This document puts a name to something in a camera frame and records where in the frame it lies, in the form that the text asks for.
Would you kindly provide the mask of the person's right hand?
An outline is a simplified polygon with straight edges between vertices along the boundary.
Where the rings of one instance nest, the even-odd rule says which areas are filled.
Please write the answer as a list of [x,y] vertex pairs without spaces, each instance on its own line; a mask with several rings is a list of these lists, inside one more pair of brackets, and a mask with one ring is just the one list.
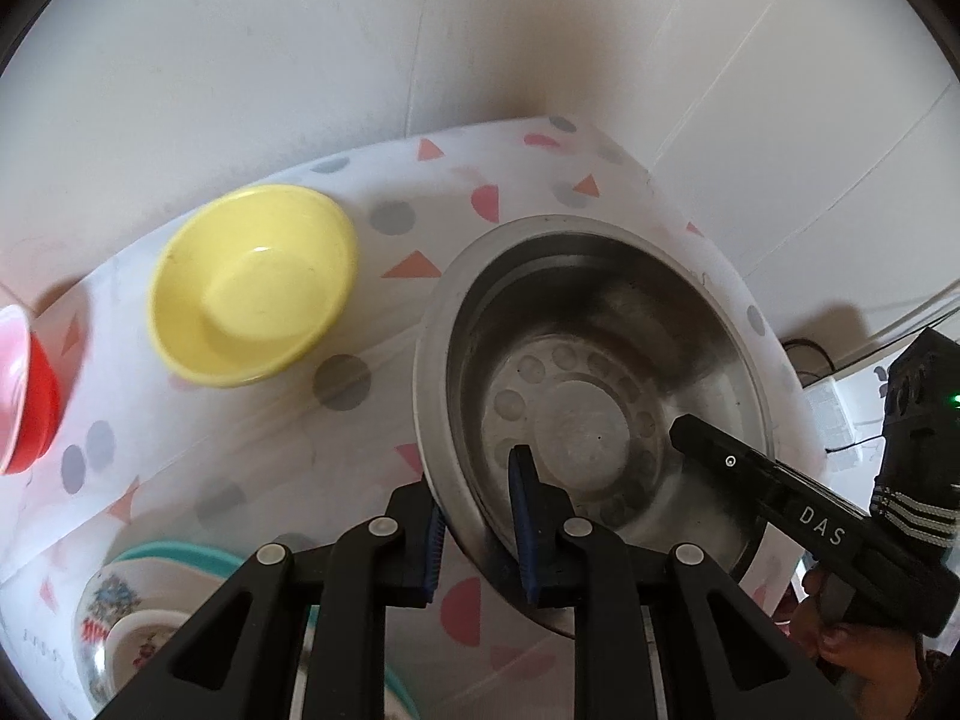
[[859,717],[910,717],[923,683],[914,639],[887,629],[827,626],[817,608],[825,578],[822,569],[804,575],[807,598],[793,612],[789,639],[811,660],[822,658],[861,679]]

